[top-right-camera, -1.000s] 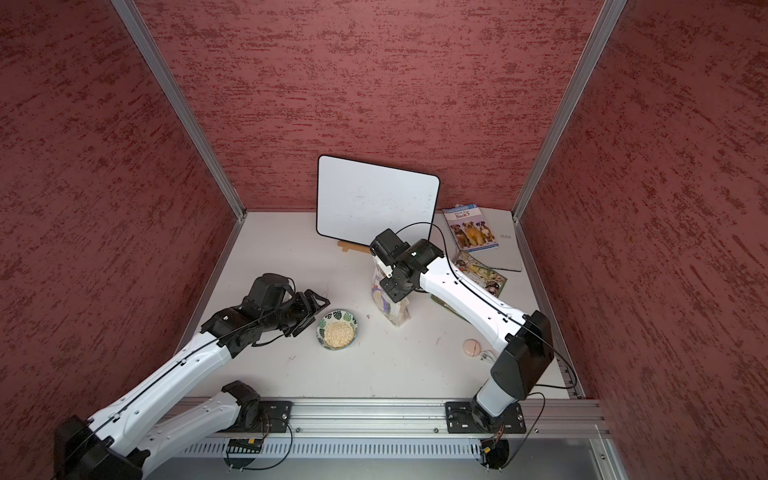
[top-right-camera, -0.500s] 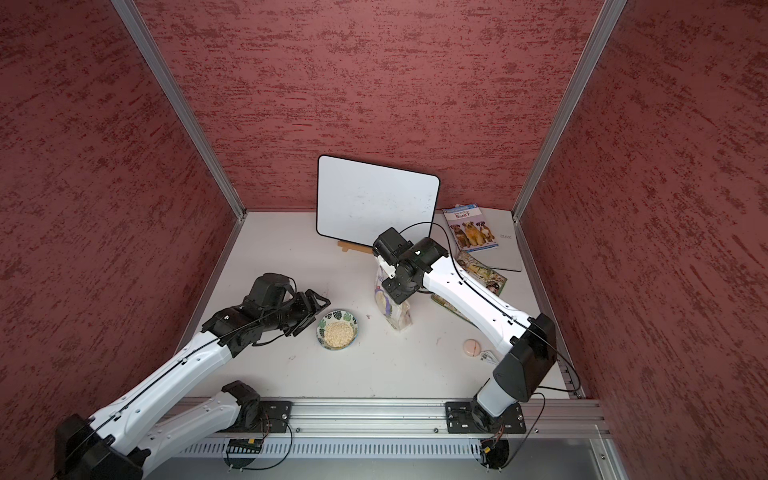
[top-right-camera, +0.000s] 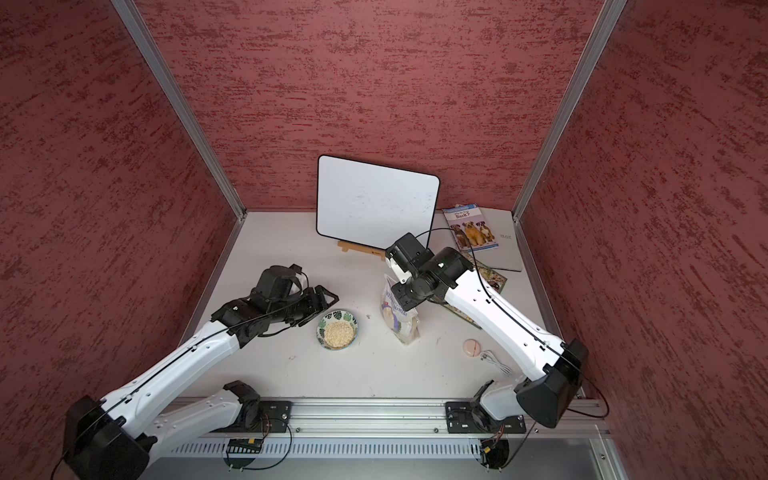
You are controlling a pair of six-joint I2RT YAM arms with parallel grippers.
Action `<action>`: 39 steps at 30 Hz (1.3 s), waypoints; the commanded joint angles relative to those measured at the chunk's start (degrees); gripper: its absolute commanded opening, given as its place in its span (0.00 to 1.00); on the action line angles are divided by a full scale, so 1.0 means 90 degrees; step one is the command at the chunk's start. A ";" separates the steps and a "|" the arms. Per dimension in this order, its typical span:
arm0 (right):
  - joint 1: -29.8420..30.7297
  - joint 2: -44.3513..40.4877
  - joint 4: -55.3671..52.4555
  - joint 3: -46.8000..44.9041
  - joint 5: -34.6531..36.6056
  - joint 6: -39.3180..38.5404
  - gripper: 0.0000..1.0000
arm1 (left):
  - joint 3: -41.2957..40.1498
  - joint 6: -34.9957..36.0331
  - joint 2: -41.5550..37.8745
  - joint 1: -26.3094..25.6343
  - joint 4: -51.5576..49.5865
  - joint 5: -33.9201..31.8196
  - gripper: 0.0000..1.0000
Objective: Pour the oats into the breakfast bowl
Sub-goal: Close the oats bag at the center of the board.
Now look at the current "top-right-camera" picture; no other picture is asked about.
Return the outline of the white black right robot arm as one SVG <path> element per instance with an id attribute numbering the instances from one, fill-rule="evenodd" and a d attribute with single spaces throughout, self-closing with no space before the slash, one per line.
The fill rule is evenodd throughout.
<path id="1" fill-rule="evenodd" d="M 569 343 L 538 326 L 505 300 L 482 277 L 474 257 L 451 247 L 433 253 L 407 233 L 385 250 L 398 279 L 392 292 L 410 311 L 428 300 L 441 300 L 470 317 L 510 355 L 522 379 L 491 381 L 473 400 L 474 421 L 493 429 L 521 413 L 555 428 L 584 380 L 589 355 L 577 339 Z"/>

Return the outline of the instant oatmeal plastic bag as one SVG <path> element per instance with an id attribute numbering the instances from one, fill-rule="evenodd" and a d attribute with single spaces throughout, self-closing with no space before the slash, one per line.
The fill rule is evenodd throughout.
<path id="1" fill-rule="evenodd" d="M 385 284 L 380 299 L 381 316 L 395 337 L 405 346 L 410 345 L 419 337 L 419 316 L 413 309 L 406 311 L 395 298 L 392 287 L 396 281 L 384 276 Z"/>

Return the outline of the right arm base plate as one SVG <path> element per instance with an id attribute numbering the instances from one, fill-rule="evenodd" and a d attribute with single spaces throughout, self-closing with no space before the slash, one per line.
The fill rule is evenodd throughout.
<path id="1" fill-rule="evenodd" d="M 496 420 L 478 403 L 449 401 L 444 404 L 449 434 L 523 434 L 527 432 L 522 416 Z"/>

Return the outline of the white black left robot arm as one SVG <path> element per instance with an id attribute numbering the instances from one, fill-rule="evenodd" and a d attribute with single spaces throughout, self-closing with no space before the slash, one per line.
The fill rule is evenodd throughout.
<path id="1" fill-rule="evenodd" d="M 206 433 L 268 432 L 286 417 L 265 412 L 243 381 L 172 413 L 190 385 L 254 339 L 300 328 L 334 306 L 338 295 L 312 286 L 298 265 L 264 270 L 250 293 L 231 300 L 200 330 L 143 374 L 100 399 L 85 396 L 65 416 L 62 463 L 80 479 L 137 479 L 169 451 Z"/>

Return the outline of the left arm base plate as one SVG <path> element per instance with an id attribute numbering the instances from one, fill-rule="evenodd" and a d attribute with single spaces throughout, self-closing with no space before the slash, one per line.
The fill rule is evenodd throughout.
<path id="1" fill-rule="evenodd" d="M 248 401 L 242 405 L 238 417 L 239 426 L 245 432 L 286 433 L 293 403 L 284 400 Z"/>

